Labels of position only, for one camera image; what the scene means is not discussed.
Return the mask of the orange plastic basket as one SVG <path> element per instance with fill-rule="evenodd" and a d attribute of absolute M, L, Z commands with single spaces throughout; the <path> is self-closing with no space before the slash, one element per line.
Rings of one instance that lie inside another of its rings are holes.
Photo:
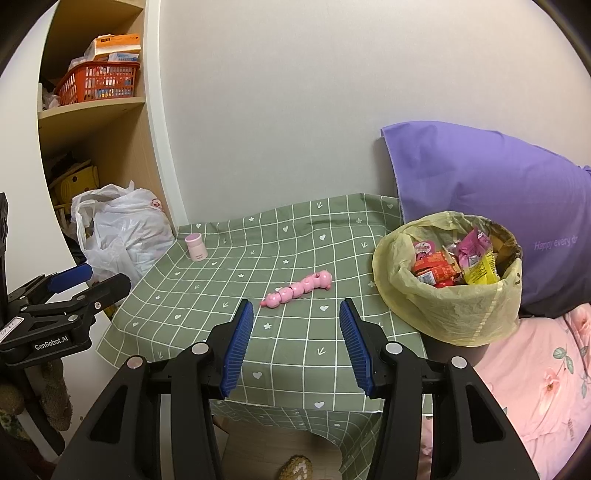
<path fill-rule="evenodd" d="M 55 94 L 60 105 L 134 96 L 139 62 L 81 63 L 58 83 Z"/>

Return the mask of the yellow box on shelf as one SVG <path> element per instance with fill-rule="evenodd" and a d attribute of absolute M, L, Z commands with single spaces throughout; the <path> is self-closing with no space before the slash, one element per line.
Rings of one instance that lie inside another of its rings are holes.
<path fill-rule="evenodd" d="M 70 205 L 75 196 L 98 187 L 98 168 L 91 160 L 74 164 L 48 185 L 50 198 L 54 206 Z"/>

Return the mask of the white plastic bag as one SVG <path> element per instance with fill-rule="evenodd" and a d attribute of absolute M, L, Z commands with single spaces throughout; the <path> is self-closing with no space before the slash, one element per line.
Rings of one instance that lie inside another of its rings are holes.
<path fill-rule="evenodd" d="M 71 220 L 97 281 L 124 274 L 136 285 L 175 242 L 161 201 L 133 183 L 77 195 Z"/>

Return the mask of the yellow red snack wrapper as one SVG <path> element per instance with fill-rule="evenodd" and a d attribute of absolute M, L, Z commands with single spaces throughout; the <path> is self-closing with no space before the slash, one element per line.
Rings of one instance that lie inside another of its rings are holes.
<path fill-rule="evenodd" d="M 496 260 L 492 250 L 484 255 L 472 255 L 468 257 L 467 267 L 464 269 L 464 280 L 468 285 L 491 285 L 500 279 Z"/>

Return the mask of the magenta snack wrapper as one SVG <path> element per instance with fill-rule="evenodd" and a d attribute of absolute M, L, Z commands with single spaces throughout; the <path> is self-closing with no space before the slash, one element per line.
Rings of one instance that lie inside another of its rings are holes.
<path fill-rule="evenodd" d="M 474 228 L 457 244 L 459 266 L 463 270 L 475 266 L 492 249 L 490 238 L 482 230 Z"/>

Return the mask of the wooden shelf unit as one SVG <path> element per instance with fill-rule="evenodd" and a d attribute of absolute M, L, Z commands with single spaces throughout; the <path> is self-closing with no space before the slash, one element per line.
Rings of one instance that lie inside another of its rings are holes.
<path fill-rule="evenodd" d="M 66 71 L 100 34 L 143 35 L 144 1 L 60 1 L 53 16 L 40 67 L 43 84 L 72 86 Z M 38 114 L 41 158 L 49 191 L 71 167 L 95 166 L 100 187 L 115 184 L 153 192 L 165 215 L 162 188 L 148 119 L 143 70 L 132 79 L 129 97 L 78 94 Z"/>

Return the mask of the pink caterpillar toy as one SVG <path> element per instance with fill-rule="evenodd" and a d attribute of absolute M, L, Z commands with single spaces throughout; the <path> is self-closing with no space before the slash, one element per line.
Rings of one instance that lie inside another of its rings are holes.
<path fill-rule="evenodd" d="M 274 309 L 280 305 L 290 303 L 290 301 L 297 300 L 303 297 L 304 294 L 311 293 L 314 290 L 329 290 L 331 288 L 332 274 L 328 270 L 318 271 L 300 281 L 292 282 L 290 285 L 267 293 L 263 300 L 260 301 L 260 306 Z"/>

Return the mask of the pink cosmetic jar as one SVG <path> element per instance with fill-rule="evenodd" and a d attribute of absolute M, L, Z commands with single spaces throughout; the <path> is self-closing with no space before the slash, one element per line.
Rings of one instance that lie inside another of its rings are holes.
<path fill-rule="evenodd" d="M 191 233 L 184 239 L 189 258 L 193 262 L 199 262 L 207 258 L 207 250 L 204 244 L 204 236 L 201 233 Z"/>

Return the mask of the purple pillow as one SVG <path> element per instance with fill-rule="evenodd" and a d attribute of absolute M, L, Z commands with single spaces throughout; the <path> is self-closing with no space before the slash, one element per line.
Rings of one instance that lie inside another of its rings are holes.
<path fill-rule="evenodd" d="M 590 169 L 497 131 L 439 121 L 382 130 L 406 221 L 487 217 L 523 250 L 522 307 L 560 317 L 590 300 Z"/>

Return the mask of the yellow trash bag bin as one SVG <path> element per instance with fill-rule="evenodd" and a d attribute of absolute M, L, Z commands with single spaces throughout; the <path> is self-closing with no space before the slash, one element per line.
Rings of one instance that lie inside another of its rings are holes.
<path fill-rule="evenodd" d="M 446 248 L 474 228 L 486 235 L 516 237 L 482 216 L 444 211 L 401 225 L 383 237 L 373 255 L 374 283 L 384 303 L 416 330 L 444 343 L 480 347 L 511 336 L 520 321 L 522 256 L 491 285 L 436 288 L 412 272 L 414 244 L 433 241 Z"/>

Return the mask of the pink round candy wrapper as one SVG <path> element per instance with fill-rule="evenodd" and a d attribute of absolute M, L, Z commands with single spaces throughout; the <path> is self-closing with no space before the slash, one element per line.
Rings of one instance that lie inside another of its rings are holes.
<path fill-rule="evenodd" d="M 414 244 L 415 256 L 417 259 L 432 255 L 437 251 L 437 247 L 433 241 L 420 241 Z"/>

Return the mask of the pink floral bedding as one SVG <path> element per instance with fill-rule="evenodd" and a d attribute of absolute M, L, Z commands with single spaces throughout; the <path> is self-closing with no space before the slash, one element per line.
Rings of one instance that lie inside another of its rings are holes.
<path fill-rule="evenodd" d="M 422 337 L 428 355 L 461 355 L 507 414 L 539 477 L 566 467 L 590 428 L 590 305 L 551 319 L 524 318 L 510 337 L 462 349 Z"/>

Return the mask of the green checked tablecloth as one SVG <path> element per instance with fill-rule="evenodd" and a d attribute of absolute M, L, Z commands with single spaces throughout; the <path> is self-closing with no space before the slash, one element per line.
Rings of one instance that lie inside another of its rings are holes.
<path fill-rule="evenodd" d="M 249 300 L 253 327 L 242 373 L 228 399 L 212 404 L 213 413 L 321 436 L 341 450 L 342 476 L 366 478 L 383 404 L 356 384 L 339 304 L 352 299 L 390 340 L 425 355 L 420 334 L 384 304 L 374 283 L 373 253 L 402 222 L 397 198 L 356 193 L 181 226 L 118 308 L 98 354 L 113 366 L 134 355 L 174 357 Z M 196 232 L 207 250 L 199 262 L 184 242 Z M 274 309 L 260 306 L 267 293 L 322 270 L 332 274 L 331 289 Z"/>

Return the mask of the orange red snack wrapper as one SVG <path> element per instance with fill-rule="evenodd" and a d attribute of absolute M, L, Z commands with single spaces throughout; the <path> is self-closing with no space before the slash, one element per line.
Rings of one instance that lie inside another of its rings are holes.
<path fill-rule="evenodd" d="M 418 258 L 412 271 L 420 282 L 436 288 L 454 285 L 461 274 L 455 257 L 444 250 Z"/>

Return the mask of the brown knitted slipper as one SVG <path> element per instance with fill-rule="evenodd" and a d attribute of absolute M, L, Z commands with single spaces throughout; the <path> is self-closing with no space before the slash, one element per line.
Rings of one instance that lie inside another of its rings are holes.
<path fill-rule="evenodd" d="M 280 467 L 277 480 L 311 480 L 314 476 L 311 460 L 303 455 L 294 455 Z"/>

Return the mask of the orange white box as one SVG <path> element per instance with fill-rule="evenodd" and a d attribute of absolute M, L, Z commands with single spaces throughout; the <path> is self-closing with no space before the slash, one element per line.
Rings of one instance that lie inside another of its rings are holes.
<path fill-rule="evenodd" d="M 114 53 L 139 53 L 141 41 L 138 34 L 101 35 L 87 47 L 84 58 L 88 61 L 107 61 Z"/>

